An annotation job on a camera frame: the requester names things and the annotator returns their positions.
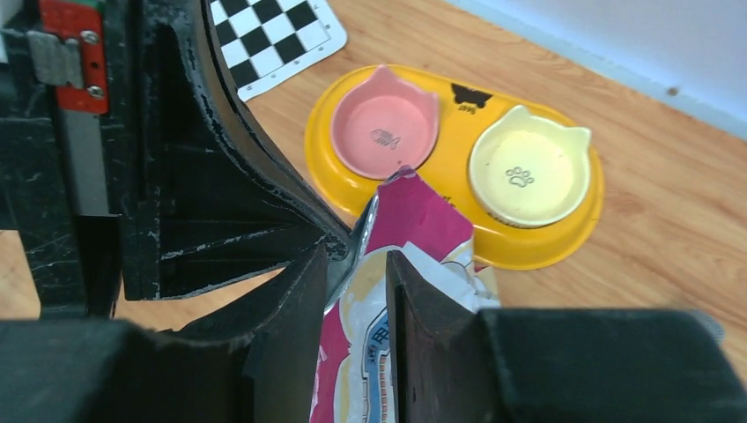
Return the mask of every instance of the metal screw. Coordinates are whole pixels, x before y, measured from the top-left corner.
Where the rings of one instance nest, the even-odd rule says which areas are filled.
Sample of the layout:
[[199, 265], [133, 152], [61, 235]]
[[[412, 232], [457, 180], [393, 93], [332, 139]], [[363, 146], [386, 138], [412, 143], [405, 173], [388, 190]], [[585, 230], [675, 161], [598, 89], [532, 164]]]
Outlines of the metal screw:
[[94, 99], [104, 98], [104, 90], [102, 90], [101, 87], [98, 85], [89, 86], [87, 91], [88, 91], [88, 95], [90, 95]]
[[87, 42], [88, 44], [99, 44], [99, 35], [94, 31], [82, 31], [80, 33], [80, 38], [82, 38], [83, 41]]

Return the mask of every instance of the checkerboard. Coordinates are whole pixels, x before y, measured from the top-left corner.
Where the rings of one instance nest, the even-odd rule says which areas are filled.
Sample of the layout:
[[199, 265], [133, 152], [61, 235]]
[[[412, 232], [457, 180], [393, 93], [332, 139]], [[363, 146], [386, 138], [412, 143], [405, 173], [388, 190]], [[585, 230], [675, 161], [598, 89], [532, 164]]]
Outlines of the checkerboard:
[[220, 49], [244, 101], [347, 42], [323, 0], [213, 0], [211, 10]]

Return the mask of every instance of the wood grain surface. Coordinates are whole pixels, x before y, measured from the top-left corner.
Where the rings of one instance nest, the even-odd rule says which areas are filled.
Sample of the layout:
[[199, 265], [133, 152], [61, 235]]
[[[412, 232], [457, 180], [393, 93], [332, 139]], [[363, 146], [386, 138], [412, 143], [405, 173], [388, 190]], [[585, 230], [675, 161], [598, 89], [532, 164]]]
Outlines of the wood grain surface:
[[[539, 271], [497, 271], [507, 307], [700, 308], [747, 377], [747, 144], [438, 0], [330, 0], [345, 49], [249, 106], [301, 174], [306, 119], [345, 72], [419, 67], [550, 105], [593, 131], [607, 193], [584, 247]], [[354, 218], [345, 216], [346, 221]], [[120, 317], [179, 328], [266, 278], [184, 301], [121, 302]], [[39, 302], [18, 236], [0, 234], [0, 317]]]

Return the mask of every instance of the pink cat-shaped bowl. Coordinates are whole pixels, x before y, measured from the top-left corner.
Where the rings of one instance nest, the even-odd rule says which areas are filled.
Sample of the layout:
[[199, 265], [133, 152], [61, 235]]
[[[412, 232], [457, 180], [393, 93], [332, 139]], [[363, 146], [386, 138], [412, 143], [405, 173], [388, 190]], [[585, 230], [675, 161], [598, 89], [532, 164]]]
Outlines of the pink cat-shaped bowl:
[[332, 114], [332, 149], [352, 172], [385, 180], [402, 166], [418, 168], [439, 132], [439, 98], [385, 65], [351, 89]]

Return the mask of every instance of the red bracket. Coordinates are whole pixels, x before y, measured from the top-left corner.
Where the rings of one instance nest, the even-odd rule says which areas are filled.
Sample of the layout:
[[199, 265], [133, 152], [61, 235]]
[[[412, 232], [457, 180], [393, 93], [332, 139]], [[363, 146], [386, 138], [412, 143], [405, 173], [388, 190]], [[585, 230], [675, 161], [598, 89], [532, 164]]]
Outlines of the red bracket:
[[[74, 38], [80, 43], [85, 88], [58, 86], [57, 103], [60, 108], [105, 114], [109, 110], [109, 91], [104, 31], [99, 11], [89, 5], [63, 0], [39, 0], [39, 7], [44, 31], [53, 33], [63, 41]], [[95, 36], [86, 37], [87, 41], [81, 35], [83, 31], [90, 31], [88, 34]]]

